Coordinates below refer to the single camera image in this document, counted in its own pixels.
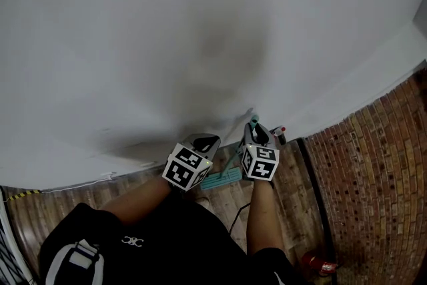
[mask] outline white wall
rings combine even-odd
[[[369,60],[293,117],[287,123],[288,135],[307,136],[334,125],[394,89],[426,59],[427,40],[408,23]]]
[[[137,171],[193,131],[230,143],[251,108],[304,135],[420,1],[0,0],[0,184]]]
[[[427,0],[422,0],[414,17],[414,24],[427,39]]]

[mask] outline cable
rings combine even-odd
[[[96,183],[104,182],[104,181],[109,181],[109,180],[110,180],[109,178],[105,178],[104,180],[97,180],[97,181],[94,181],[92,183],[86,183],[86,184],[83,184],[81,186],[73,186],[71,188],[64,188],[64,189],[58,189],[58,190],[50,190],[48,192],[46,192],[46,191],[43,190],[43,191],[41,191],[41,193],[42,194],[50,194],[51,192],[63,192],[64,190],[71,190],[71,189],[82,188],[83,186],[91,186],[92,184],[96,184]]]
[[[241,208],[239,209],[239,211],[238,211],[238,213],[237,213],[237,215],[236,215],[236,218],[234,219],[233,224],[232,224],[232,226],[231,226],[231,228],[230,228],[230,231],[229,231],[229,234],[230,234],[230,235],[232,234],[232,230],[233,230],[234,224],[235,224],[235,223],[236,223],[236,221],[238,220],[238,217],[239,217],[239,215],[240,215],[240,212],[241,212],[243,209],[245,209],[246,207],[250,206],[250,205],[251,205],[251,202],[249,202],[248,204],[245,204],[243,207],[241,207]]]
[[[82,184],[80,186],[72,186],[70,188],[63,188],[63,189],[58,189],[58,190],[49,190],[49,191],[45,191],[45,190],[27,190],[26,192],[21,192],[20,194],[17,195],[13,195],[13,196],[9,196],[7,198],[7,200],[3,200],[3,202],[8,202],[8,201],[13,201],[13,200],[17,200],[18,198],[22,198],[25,197],[27,195],[31,195],[31,194],[50,194],[52,192],[63,192],[64,190],[72,190],[72,189],[77,189],[77,188],[82,188],[83,186],[91,186],[93,184],[99,183],[99,182],[104,182],[104,181],[111,181],[111,176],[108,178],[105,178],[103,180],[97,180],[91,183],[86,183],[86,184]]]

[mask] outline yellow and black tape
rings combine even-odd
[[[13,200],[17,200],[18,198],[22,198],[22,197],[29,196],[32,194],[41,194],[41,191],[40,190],[27,190],[26,192],[21,192],[20,194],[10,196],[7,198],[7,200],[13,201]]]

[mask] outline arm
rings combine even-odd
[[[167,180],[155,177],[108,202],[101,210],[113,213],[122,224],[134,224],[152,212],[170,192]]]
[[[250,256],[269,247],[284,250],[273,188],[266,181],[254,182],[246,235]]]

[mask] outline red brick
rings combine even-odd
[[[315,172],[323,175],[336,250],[353,260],[338,272],[342,283],[365,272],[367,284],[410,284],[422,263],[427,249],[427,113],[420,90],[427,89],[427,71],[417,75],[321,133],[323,145],[308,140],[315,147],[308,151],[319,164]],[[321,160],[325,152],[330,168]]]
[[[390,113],[391,111],[393,111],[392,104],[390,103],[390,100],[388,99],[387,95],[382,96],[380,98],[380,101],[386,113]]]

